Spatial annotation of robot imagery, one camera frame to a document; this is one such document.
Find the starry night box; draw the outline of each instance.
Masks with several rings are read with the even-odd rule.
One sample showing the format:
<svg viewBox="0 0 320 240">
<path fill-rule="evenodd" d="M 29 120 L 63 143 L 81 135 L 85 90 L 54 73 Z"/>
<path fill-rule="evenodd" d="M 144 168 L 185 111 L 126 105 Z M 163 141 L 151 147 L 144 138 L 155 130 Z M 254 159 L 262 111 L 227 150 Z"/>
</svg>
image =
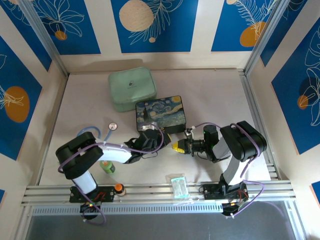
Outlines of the starry night box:
<svg viewBox="0 0 320 240">
<path fill-rule="evenodd" d="M 142 131 L 145 123 L 157 123 L 168 134 L 186 130 L 186 116 L 180 96 L 138 102 L 135 105 L 136 129 Z"/>
</svg>

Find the purple cable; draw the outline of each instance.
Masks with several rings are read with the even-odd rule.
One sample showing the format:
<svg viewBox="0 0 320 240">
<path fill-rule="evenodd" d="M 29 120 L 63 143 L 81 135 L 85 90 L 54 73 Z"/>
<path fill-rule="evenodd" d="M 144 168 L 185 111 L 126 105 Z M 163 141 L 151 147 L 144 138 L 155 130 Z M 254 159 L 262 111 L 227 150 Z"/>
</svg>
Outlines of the purple cable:
<svg viewBox="0 0 320 240">
<path fill-rule="evenodd" d="M 109 147 L 113 147 L 113 148 L 119 148 L 119 149 L 124 149 L 124 150 L 127 150 L 127 151 L 132 151 L 132 152 L 136 152 L 136 153 L 141 153 L 141 154 L 153 154 L 155 152 L 157 152 L 161 147 L 162 147 L 162 144 L 164 143 L 164 134 L 162 133 L 161 129 L 159 127 L 157 127 L 156 125 L 154 124 L 150 124 L 152 125 L 153 127 L 155 127 L 161 134 L 161 142 L 160 142 L 160 145 L 153 151 L 141 151 L 141 150 L 136 150 L 136 149 L 132 149 L 132 148 L 129 148 L 129 147 L 125 147 L 125 146 L 122 146 L 122 145 L 119 145 L 119 144 L 112 144 L 112 143 L 104 143 L 104 142 L 99 142 L 99 143 L 94 143 L 94 144 L 91 144 L 89 146 L 86 146 L 82 149 L 80 149 L 79 151 L 77 151 L 75 154 L 73 154 L 71 157 L 69 157 L 67 160 L 65 160 L 58 168 L 58 172 L 63 174 L 64 172 L 62 171 L 62 168 L 67 165 L 70 161 L 72 161 L 76 156 L 78 156 L 79 154 L 83 153 L 84 151 L 94 147 L 94 146 L 109 146 Z"/>
<path fill-rule="evenodd" d="M 259 149 L 257 143 L 255 142 L 255 140 L 242 127 L 240 127 L 236 123 L 231 123 L 230 126 L 235 126 L 236 128 L 238 128 L 240 130 L 240 132 L 242 132 L 250 140 L 250 142 L 254 145 L 256 152 L 257 152 L 257 154 L 248 161 L 248 163 L 245 165 L 244 169 L 242 170 L 242 172 L 240 174 L 240 178 L 242 178 L 244 176 L 244 174 L 246 173 L 246 171 L 248 170 L 249 164 L 252 163 L 257 157 L 259 157 L 261 152 L 260 152 L 260 149 Z"/>
<path fill-rule="evenodd" d="M 265 190 L 265 185 L 261 182 L 258 181 L 248 181 L 248 180 L 242 180 L 244 183 L 246 184 L 256 184 L 256 185 L 261 185 L 262 189 L 261 191 L 247 204 L 245 205 L 243 208 L 240 209 L 240 211 L 236 212 L 235 214 L 233 214 L 232 216 L 227 216 L 227 218 L 234 218 L 235 216 L 237 216 L 239 213 L 241 213 L 243 210 L 245 210 L 247 207 L 249 207 L 261 194 L 262 192 Z"/>
<path fill-rule="evenodd" d="M 93 205 L 93 207 L 102 215 L 103 217 L 103 222 L 93 222 L 93 221 L 88 221 L 87 219 L 84 218 L 84 215 L 85 215 L 85 211 L 83 212 L 83 215 L 82 217 L 85 219 L 85 223 L 88 223 L 88 224 L 92 224 L 92 225 L 103 225 L 106 223 L 107 219 L 106 219 L 106 216 L 104 215 L 104 213 L 101 211 L 100 208 L 98 208 L 98 206 L 90 200 L 90 198 L 87 197 L 87 195 L 84 194 L 84 192 L 80 189 L 80 187 L 78 187 L 77 185 L 75 185 L 76 188 L 78 189 L 79 193 L 82 194 L 82 196 L 89 202 Z"/>
<path fill-rule="evenodd" d="M 204 122 L 204 123 L 201 123 L 201 124 L 199 124 L 199 125 L 197 125 L 197 126 L 194 126 L 194 128 L 200 127 L 200 126 L 202 126 L 202 125 L 208 125 L 208 124 L 214 125 L 214 126 L 216 126 L 218 129 L 221 128 L 219 125 L 217 125 L 217 124 L 215 124 L 215 123 L 212 123 L 212 122 Z"/>
</svg>

